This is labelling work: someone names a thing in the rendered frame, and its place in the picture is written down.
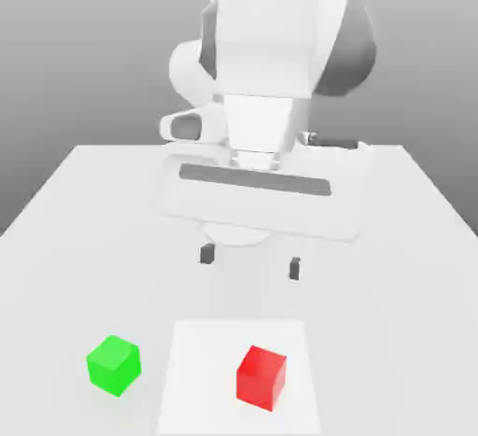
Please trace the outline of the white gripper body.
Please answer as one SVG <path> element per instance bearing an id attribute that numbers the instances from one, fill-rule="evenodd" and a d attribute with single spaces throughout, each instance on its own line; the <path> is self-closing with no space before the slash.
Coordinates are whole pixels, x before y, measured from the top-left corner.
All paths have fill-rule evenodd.
<path id="1" fill-rule="evenodd" d="M 363 227 L 371 148 L 296 145 L 276 172 L 233 168 L 226 148 L 160 149 L 157 208 L 166 216 L 348 242 Z"/>

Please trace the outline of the small red cube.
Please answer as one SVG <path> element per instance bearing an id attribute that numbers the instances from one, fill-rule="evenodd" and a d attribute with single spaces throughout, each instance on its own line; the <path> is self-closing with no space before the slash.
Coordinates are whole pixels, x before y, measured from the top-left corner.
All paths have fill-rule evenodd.
<path id="1" fill-rule="evenodd" d="M 236 371 L 236 398 L 271 412 L 286 373 L 286 356 L 252 345 Z"/>

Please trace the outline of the small green cube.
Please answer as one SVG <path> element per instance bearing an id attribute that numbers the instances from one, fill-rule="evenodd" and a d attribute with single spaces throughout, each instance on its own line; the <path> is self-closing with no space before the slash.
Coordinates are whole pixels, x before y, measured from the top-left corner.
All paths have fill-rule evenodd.
<path id="1" fill-rule="evenodd" d="M 139 347 L 116 335 L 107 336 L 86 357 L 90 382 L 120 397 L 141 374 Z"/>

